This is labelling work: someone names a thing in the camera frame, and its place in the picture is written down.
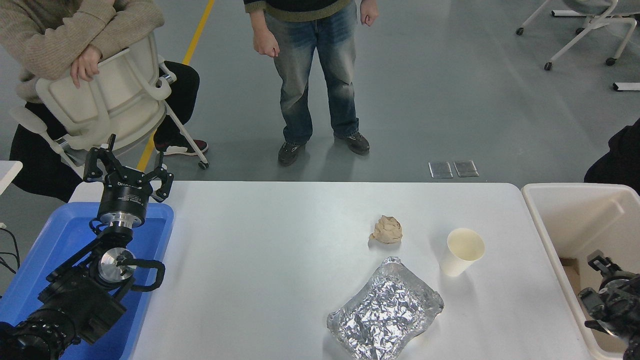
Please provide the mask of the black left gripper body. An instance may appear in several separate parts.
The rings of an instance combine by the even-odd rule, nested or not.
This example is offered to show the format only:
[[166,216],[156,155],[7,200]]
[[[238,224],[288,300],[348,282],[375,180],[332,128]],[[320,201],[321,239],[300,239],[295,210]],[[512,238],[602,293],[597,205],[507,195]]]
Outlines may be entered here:
[[152,187],[147,176],[136,169],[124,169],[122,173],[109,172],[103,182],[103,193],[98,217],[108,214],[130,214],[144,218]]

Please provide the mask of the person's left hand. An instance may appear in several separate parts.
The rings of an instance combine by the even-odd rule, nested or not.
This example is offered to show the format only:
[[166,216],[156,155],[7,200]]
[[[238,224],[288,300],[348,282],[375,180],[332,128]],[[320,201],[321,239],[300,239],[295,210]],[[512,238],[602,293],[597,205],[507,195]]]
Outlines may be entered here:
[[367,27],[372,27],[380,15],[377,0],[361,0],[359,11],[359,20]]
[[70,78],[76,89],[80,89],[81,81],[91,82],[94,76],[99,74],[101,60],[102,52],[92,44],[89,44],[73,60],[70,66]]

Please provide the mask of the person's right hand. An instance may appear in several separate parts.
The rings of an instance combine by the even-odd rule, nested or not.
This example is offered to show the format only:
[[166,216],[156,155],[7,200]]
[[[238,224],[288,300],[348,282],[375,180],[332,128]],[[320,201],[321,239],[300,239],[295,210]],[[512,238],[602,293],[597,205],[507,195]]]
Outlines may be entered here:
[[267,27],[253,28],[253,47],[258,54],[272,59],[281,52],[275,35]]

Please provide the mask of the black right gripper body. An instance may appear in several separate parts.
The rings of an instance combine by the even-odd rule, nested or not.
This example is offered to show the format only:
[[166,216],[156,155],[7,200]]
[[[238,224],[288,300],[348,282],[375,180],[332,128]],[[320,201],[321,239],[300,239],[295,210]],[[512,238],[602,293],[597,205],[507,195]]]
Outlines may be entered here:
[[639,321],[639,274],[614,276],[601,281],[606,322]]

